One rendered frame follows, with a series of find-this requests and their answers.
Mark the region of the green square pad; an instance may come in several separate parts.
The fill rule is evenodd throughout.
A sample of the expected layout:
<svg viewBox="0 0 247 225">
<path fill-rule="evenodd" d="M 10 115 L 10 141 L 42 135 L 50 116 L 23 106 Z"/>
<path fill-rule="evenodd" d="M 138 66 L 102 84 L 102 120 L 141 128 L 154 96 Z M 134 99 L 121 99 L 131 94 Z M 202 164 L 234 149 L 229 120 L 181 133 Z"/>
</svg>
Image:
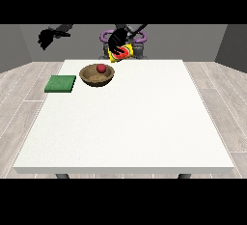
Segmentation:
<svg viewBox="0 0 247 225">
<path fill-rule="evenodd" d="M 75 75 L 52 75 L 44 91 L 46 93 L 70 93 L 72 91 Z"/>
</svg>

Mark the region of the brown wooden bowl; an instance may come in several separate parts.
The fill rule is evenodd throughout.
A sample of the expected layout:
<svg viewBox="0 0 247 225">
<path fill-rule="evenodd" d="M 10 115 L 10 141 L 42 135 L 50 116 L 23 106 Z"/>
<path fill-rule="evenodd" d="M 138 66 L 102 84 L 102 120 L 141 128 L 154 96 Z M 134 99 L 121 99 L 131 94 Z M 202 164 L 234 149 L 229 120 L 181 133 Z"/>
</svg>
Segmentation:
<svg viewBox="0 0 247 225">
<path fill-rule="evenodd" d="M 105 66 L 105 72 L 100 73 L 97 70 L 97 64 L 88 65 L 79 72 L 82 81 L 91 87 L 107 85 L 113 79 L 114 74 L 115 70 L 108 65 Z"/>
</svg>

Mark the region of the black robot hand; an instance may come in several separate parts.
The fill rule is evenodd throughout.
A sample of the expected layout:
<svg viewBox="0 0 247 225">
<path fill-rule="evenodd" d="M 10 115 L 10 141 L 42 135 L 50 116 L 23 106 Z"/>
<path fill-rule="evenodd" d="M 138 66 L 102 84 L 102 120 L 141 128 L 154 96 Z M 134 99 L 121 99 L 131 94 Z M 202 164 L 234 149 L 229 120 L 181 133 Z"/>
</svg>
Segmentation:
<svg viewBox="0 0 247 225">
<path fill-rule="evenodd" d="M 108 39 L 108 46 L 111 53 L 120 55 L 123 53 L 121 47 L 127 41 L 127 31 L 124 28 L 117 29 Z"/>
<path fill-rule="evenodd" d="M 42 30 L 39 34 L 38 44 L 43 50 L 46 50 L 52 43 L 54 38 L 69 37 L 69 33 L 52 29 Z"/>
</svg>

